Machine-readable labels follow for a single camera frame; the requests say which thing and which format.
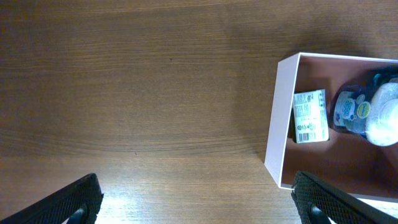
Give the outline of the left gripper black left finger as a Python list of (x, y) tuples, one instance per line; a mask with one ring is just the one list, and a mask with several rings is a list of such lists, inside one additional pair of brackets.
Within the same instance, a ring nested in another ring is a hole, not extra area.
[(1, 223), (94, 223), (103, 197), (97, 175), (87, 174)]

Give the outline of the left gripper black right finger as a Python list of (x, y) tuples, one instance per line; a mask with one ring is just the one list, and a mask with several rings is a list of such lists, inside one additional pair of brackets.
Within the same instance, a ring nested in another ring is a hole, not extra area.
[(397, 223), (397, 218), (309, 172), (296, 173), (291, 196), (302, 223)]

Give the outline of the green white soap box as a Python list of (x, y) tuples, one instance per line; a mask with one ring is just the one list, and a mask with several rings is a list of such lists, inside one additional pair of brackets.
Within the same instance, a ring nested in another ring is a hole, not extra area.
[(297, 144), (329, 140), (324, 89), (295, 93), (292, 109)]

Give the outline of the clear pump soap bottle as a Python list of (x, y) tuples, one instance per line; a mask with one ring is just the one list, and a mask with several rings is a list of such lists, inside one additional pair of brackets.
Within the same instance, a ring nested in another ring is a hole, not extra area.
[(362, 136), (375, 146), (397, 143), (397, 78), (345, 85), (331, 105), (332, 128)]

